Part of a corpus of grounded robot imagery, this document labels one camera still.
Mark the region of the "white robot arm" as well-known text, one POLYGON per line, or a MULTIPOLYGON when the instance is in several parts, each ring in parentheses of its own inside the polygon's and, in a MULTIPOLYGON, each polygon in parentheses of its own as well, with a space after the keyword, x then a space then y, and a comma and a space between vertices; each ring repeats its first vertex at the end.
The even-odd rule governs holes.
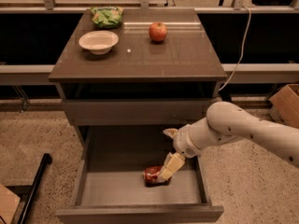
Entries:
POLYGON ((173 139, 175 153, 166 156, 158 173, 159 182, 168 181, 185 163, 206 147, 221 146, 245 138, 299 167, 299 130, 290 126, 258 119, 241 107, 216 102, 203 119, 179 129, 165 129, 173 139))

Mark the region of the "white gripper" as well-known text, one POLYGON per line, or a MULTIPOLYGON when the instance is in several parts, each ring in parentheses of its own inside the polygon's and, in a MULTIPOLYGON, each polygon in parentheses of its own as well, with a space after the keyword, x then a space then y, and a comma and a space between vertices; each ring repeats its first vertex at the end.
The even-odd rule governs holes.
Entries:
POLYGON ((168 181, 185 163, 185 158, 193 158, 200 152, 201 137, 199 129, 194 125, 185 125, 180 129, 167 128, 163 133, 173 139, 176 153, 169 153, 164 165, 158 172, 158 181, 168 181))

